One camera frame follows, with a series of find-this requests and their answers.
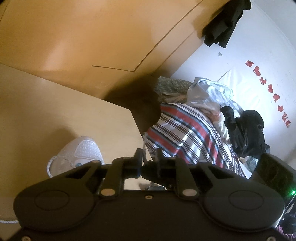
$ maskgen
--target hanging black garment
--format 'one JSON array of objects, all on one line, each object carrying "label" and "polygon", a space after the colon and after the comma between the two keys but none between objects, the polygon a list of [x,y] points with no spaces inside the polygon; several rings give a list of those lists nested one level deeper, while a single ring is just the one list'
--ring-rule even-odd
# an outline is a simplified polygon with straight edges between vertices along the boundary
[{"label": "hanging black garment", "polygon": [[219,43],[221,47],[226,48],[243,10],[250,10],[251,6],[250,0],[231,0],[226,3],[222,12],[204,28],[204,43],[207,46]]},{"label": "hanging black garment", "polygon": [[222,107],[220,111],[225,117],[224,123],[238,157],[252,156],[260,159],[263,153],[270,153],[270,146],[264,140],[264,121],[257,111],[246,110],[236,118],[230,106]]}]

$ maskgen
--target circular pad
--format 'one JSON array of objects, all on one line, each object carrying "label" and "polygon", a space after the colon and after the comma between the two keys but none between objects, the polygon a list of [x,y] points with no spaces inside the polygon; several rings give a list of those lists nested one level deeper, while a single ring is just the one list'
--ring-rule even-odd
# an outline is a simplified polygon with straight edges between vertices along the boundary
[{"label": "circular pad", "polygon": [[79,179],[53,178],[44,182],[23,190],[15,198],[14,211],[22,227],[66,230],[78,225],[94,208],[93,194]]},{"label": "circular pad", "polygon": [[204,196],[203,207],[224,227],[251,232],[275,227],[284,213],[285,203],[268,186],[229,178],[214,183]]}]

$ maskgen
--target wooden desk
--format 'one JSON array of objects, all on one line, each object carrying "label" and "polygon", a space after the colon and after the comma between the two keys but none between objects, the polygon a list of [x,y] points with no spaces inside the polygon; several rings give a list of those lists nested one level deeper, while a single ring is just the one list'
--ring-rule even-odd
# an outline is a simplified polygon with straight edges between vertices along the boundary
[{"label": "wooden desk", "polygon": [[[79,136],[96,141],[105,163],[143,146],[129,110],[0,64],[0,219],[15,219],[15,196],[47,179],[49,159]],[[125,188],[139,182],[149,183]],[[18,228],[0,224],[0,237]]]}]

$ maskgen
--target maroon fabric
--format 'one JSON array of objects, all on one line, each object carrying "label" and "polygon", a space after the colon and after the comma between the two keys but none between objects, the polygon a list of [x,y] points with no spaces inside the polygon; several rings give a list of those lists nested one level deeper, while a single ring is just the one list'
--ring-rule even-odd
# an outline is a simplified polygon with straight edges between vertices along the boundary
[{"label": "maroon fabric", "polygon": [[283,235],[286,239],[290,240],[290,241],[295,241],[296,237],[294,237],[292,234],[284,234],[283,229],[281,228],[281,226],[279,225],[276,230]]}]

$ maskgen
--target shoe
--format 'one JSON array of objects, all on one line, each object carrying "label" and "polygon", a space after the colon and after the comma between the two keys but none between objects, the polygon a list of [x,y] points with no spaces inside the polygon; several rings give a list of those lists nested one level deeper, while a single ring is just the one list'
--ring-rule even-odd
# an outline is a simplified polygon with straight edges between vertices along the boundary
[{"label": "shoe", "polygon": [[54,177],[93,160],[105,164],[95,141],[90,137],[78,137],[50,159],[46,170],[49,177]]}]

